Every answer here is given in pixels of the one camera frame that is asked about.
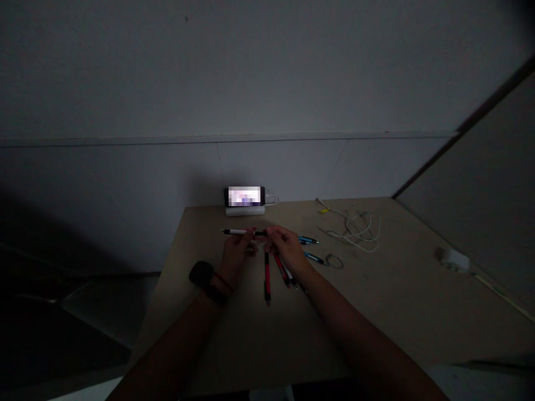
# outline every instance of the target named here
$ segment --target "smartphone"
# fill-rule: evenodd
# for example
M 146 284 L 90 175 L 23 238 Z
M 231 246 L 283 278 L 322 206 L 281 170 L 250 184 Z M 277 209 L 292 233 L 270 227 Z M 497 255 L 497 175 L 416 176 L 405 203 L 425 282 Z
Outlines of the smartphone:
M 264 206 L 266 189 L 264 187 L 228 187 L 225 188 L 225 206 Z

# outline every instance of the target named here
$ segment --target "bracelet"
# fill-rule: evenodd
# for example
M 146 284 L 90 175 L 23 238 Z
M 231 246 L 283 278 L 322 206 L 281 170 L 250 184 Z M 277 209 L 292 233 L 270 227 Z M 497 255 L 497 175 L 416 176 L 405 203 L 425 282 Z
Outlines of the bracelet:
M 223 277 L 221 277 L 221 275 L 218 272 L 214 272 L 213 275 L 219 278 L 219 280 L 221 280 L 221 282 L 225 284 L 228 287 L 228 289 L 232 291 L 232 293 L 234 293 L 234 290 L 232 289 L 230 284 L 227 283 L 227 281 Z

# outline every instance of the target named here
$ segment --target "white pen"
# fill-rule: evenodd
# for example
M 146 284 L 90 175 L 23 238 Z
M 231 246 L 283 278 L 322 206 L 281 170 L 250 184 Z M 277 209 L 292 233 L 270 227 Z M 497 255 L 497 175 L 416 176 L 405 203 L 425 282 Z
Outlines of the white pen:
M 228 228 L 222 228 L 221 232 L 223 234 L 230 234 L 230 235 L 245 235 L 247 234 L 246 230 L 234 230 L 234 229 L 228 229 Z M 268 234 L 265 231 L 255 231 L 255 237 L 267 237 Z

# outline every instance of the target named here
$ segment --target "white phone stand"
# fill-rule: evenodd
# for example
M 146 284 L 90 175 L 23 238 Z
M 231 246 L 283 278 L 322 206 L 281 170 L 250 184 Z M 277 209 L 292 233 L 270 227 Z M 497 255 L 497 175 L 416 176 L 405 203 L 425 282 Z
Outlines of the white phone stand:
M 228 217 L 254 216 L 256 214 L 264 214 L 266 212 L 266 208 L 264 206 L 239 206 L 225 209 Z

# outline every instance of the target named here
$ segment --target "wooden table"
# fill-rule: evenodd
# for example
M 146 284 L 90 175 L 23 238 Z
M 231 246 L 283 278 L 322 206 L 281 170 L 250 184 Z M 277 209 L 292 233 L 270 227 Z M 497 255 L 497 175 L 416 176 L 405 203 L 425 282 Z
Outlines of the wooden table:
M 315 201 L 283 202 L 264 216 L 226 217 L 223 207 L 187 208 L 132 353 L 137 361 L 177 319 L 196 293 L 191 267 L 219 266 L 221 228 L 272 224 L 316 238 L 306 249 L 333 253 L 345 268 L 312 262 L 362 314 L 422 366 L 515 355 L 534 349 L 535 325 L 469 275 L 442 267 L 448 244 L 390 198 L 326 201 L 353 215 L 382 219 L 380 247 L 365 253 L 322 233 L 342 232 L 343 218 Z M 271 260 L 271 307 L 264 301 L 264 257 L 247 266 L 198 365 L 188 395 L 233 392 L 349 375 L 342 356 L 301 290 L 287 289 Z M 486 277 L 474 266 L 474 269 Z

